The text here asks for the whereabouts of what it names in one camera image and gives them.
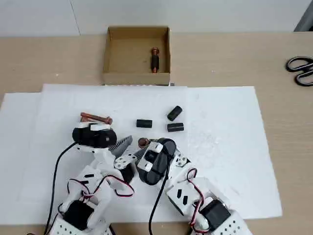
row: white paper sheet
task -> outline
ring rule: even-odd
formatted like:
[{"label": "white paper sheet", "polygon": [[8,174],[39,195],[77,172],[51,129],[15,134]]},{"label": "white paper sheet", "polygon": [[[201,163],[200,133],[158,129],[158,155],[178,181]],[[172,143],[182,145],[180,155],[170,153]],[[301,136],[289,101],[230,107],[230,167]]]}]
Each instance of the white paper sheet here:
[{"label": "white paper sheet", "polygon": [[253,87],[188,89],[188,151],[245,219],[282,215]]},{"label": "white paper sheet", "polygon": [[29,140],[35,126],[40,93],[11,93],[4,96],[0,109],[0,224],[33,222],[41,204],[19,201],[25,174]]},{"label": "white paper sheet", "polygon": [[[176,105],[185,108],[186,87],[117,86],[83,87],[46,85],[42,92],[40,111],[37,117],[34,138],[28,158],[28,171],[25,174],[20,199],[26,202],[42,202],[42,210],[49,205],[51,180],[57,156],[73,141],[71,132],[80,120],[80,112],[92,113],[113,118],[112,128],[117,136],[133,136],[130,149],[137,149],[140,137],[175,139],[182,150],[187,152],[187,128],[184,132],[168,133],[166,115]],[[136,119],[152,119],[151,129],[137,128]],[[185,112],[177,121],[185,122]],[[91,163],[93,155],[70,150],[60,161],[55,194],[56,205],[66,197],[67,180]],[[132,198],[114,197],[107,212],[112,222],[147,222],[158,188],[143,184],[137,177],[132,182],[136,190]],[[176,221],[184,218],[165,198],[158,208],[154,221]]]}]

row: open cardboard box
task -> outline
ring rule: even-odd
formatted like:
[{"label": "open cardboard box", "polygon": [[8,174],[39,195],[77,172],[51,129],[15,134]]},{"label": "open cardboard box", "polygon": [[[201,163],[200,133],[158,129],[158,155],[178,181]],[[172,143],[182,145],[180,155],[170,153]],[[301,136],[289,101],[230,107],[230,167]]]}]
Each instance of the open cardboard box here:
[{"label": "open cardboard box", "polygon": [[[169,85],[168,27],[109,27],[103,77],[105,84]],[[159,70],[151,72],[151,49],[157,47]]]}]

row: wooden table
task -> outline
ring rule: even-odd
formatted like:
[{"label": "wooden table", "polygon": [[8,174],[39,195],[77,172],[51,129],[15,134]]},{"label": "wooden table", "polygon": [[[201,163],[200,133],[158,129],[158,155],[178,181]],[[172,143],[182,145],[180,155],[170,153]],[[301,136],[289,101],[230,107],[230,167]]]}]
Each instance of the wooden table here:
[{"label": "wooden table", "polygon": [[[102,84],[104,46],[105,36],[1,38],[0,94],[40,91],[43,83]],[[284,63],[296,55],[313,56],[313,33],[174,33],[171,49],[176,85],[256,88],[283,217],[250,220],[251,231],[311,234],[313,88],[297,86]],[[117,235],[148,233],[145,223],[113,227]],[[153,229],[155,235],[183,235],[187,226],[156,223]],[[2,235],[42,231],[42,226],[0,226]]]}]

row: black cylinder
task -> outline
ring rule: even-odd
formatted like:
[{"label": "black cylinder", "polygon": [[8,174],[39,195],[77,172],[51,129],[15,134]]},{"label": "black cylinder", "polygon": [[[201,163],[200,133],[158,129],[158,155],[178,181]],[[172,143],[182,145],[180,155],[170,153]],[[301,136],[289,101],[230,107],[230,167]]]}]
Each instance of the black cylinder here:
[{"label": "black cylinder", "polygon": [[184,130],[184,123],[182,122],[167,124],[168,132],[183,131],[183,130]]},{"label": "black cylinder", "polygon": [[151,70],[153,71],[156,69],[156,72],[159,69],[159,58],[158,55],[152,55],[151,56]]},{"label": "black cylinder", "polygon": [[152,128],[152,120],[137,119],[136,127]]},{"label": "black cylinder", "polygon": [[176,106],[168,115],[167,118],[170,121],[174,121],[175,118],[182,112],[182,108],[180,106]]}]

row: scissor handle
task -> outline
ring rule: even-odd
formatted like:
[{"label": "scissor handle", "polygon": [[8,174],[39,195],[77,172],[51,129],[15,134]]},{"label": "scissor handle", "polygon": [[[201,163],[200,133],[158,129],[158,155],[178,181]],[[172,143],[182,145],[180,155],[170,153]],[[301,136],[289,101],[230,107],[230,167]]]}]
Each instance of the scissor handle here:
[{"label": "scissor handle", "polygon": [[309,83],[305,83],[305,82],[302,82],[302,78],[303,77],[307,77],[307,76],[310,76],[313,74],[313,70],[308,70],[304,73],[301,73],[299,75],[297,75],[295,78],[294,78],[294,81],[296,82],[296,84],[298,84],[299,86],[302,86],[302,87],[311,87],[313,86],[313,82],[309,82]]},{"label": "scissor handle", "polygon": [[[304,65],[297,66],[297,67],[291,67],[291,63],[294,61],[297,61],[297,60],[305,61],[307,63]],[[313,58],[311,58],[309,56],[293,57],[289,61],[287,61],[286,65],[285,65],[286,70],[289,72],[305,71],[305,70],[309,70],[311,67],[313,67]]]}]

